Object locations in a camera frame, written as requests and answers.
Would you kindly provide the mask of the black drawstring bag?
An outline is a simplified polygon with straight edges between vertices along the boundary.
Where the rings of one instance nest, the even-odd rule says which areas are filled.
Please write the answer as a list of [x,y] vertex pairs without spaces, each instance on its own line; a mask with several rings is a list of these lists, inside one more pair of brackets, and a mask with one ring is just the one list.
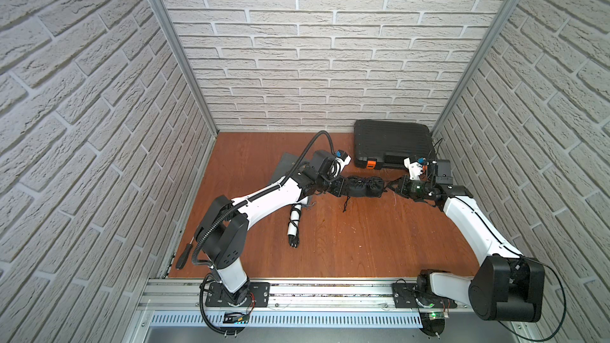
[[384,192],[385,182],[381,177],[349,176],[344,179],[342,186],[342,195],[346,196],[343,211],[347,211],[351,198],[380,198]]

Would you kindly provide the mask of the grey drawstring bag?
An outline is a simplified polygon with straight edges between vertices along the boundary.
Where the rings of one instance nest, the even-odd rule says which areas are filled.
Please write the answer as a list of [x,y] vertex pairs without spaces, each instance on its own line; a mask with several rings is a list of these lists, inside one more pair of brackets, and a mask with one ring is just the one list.
[[[276,166],[269,183],[275,184],[281,182],[293,168],[296,160],[297,156],[285,152],[281,157],[280,163]],[[308,173],[308,162],[304,160],[288,182],[281,189],[268,194],[268,197],[276,203],[308,203],[311,198],[308,195],[308,191],[312,189],[314,184],[314,180],[308,176]]]

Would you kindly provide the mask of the white hair dryer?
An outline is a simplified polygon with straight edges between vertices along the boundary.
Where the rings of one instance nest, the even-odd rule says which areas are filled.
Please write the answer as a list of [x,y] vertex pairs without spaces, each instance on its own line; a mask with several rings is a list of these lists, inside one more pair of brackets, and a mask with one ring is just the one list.
[[300,244],[300,219],[302,216],[303,204],[293,204],[290,210],[288,222],[288,243],[296,249]]

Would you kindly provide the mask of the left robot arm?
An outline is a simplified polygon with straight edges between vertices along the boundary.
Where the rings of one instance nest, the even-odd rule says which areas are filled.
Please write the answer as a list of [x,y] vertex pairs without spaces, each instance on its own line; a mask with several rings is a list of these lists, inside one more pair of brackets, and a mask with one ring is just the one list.
[[334,149],[332,138],[319,131],[289,170],[267,187],[239,198],[219,196],[208,208],[194,233],[191,262],[207,266],[213,279],[223,286],[231,306],[240,306],[249,296],[249,277],[241,254],[251,227],[281,208],[290,206],[288,243],[300,244],[300,218],[311,196],[329,192],[341,179],[351,157]]

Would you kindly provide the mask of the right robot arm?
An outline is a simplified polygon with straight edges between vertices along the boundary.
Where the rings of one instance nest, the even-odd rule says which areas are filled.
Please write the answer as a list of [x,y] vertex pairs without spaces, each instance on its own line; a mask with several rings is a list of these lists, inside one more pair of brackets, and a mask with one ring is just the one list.
[[418,306],[468,306],[482,320],[538,322],[549,265],[526,257],[484,216],[464,186],[454,184],[448,160],[405,159],[407,174],[388,188],[403,198],[440,209],[462,233],[480,265],[473,277],[421,271],[412,289]]

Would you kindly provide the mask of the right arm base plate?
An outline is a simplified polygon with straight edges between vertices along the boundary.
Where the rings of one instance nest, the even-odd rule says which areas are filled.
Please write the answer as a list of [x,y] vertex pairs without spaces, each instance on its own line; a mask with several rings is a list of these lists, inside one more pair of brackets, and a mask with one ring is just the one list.
[[397,309],[454,309],[457,303],[447,299],[421,291],[416,283],[399,279],[391,285],[392,298]]

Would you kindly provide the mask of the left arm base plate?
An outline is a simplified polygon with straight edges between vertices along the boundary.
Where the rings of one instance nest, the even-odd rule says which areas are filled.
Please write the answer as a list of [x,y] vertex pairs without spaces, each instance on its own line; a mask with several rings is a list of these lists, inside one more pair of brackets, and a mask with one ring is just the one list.
[[267,307],[271,284],[269,282],[247,282],[235,293],[230,293],[223,284],[213,282],[208,287],[206,307]]

